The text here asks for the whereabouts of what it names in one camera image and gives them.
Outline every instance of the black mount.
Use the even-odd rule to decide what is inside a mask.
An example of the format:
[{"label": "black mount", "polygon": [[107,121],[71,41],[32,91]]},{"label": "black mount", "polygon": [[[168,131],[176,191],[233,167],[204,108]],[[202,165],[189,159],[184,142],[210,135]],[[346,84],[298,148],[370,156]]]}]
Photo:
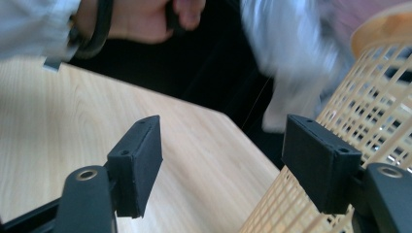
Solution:
[{"label": "black mount", "polygon": [[161,162],[159,116],[141,119],[108,154],[104,167],[74,171],[61,198],[0,225],[0,232],[117,232],[115,212],[143,217]]},{"label": "black mount", "polygon": [[288,116],[282,160],[318,211],[346,214],[355,208],[355,232],[410,232],[412,174],[371,163],[361,168],[361,152],[316,121]]}]

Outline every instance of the black cord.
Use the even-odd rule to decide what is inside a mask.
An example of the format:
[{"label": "black cord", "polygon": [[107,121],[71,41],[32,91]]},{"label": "black cord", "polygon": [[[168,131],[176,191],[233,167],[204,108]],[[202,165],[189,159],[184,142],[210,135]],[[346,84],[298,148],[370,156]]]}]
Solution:
[{"label": "black cord", "polygon": [[110,31],[113,1],[114,0],[97,1],[96,24],[90,40],[83,38],[76,26],[70,31],[70,38],[75,38],[73,41],[79,43],[79,49],[75,53],[77,58],[89,59],[102,50]]}]

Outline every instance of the mesh grid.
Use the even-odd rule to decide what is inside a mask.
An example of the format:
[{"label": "mesh grid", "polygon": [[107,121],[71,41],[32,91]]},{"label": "mesh grid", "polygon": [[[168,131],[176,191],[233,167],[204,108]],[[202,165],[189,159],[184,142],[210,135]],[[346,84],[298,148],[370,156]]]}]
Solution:
[{"label": "mesh grid", "polygon": [[[412,173],[412,39],[363,50],[317,122],[363,154]],[[353,232],[346,215],[320,214],[284,168],[241,232]]]}]

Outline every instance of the plastic basket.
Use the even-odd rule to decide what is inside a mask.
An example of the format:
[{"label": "plastic basket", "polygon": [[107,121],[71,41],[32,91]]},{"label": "plastic basket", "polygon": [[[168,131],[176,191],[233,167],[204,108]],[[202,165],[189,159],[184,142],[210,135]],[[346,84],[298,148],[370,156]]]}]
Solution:
[{"label": "plastic basket", "polygon": [[[375,17],[352,45],[357,62],[317,122],[362,151],[363,167],[384,162],[412,173],[412,11]],[[285,167],[241,232],[353,232],[352,214],[320,214]]]}]

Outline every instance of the wooden table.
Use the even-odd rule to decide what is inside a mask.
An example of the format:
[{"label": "wooden table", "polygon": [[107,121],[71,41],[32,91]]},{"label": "wooden table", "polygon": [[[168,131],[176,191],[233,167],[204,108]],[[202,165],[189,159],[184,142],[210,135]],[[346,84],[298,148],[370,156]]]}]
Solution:
[{"label": "wooden table", "polygon": [[225,115],[40,58],[0,62],[0,216],[61,195],[138,119],[160,115],[163,163],[144,218],[120,232],[237,232],[278,170]]}]

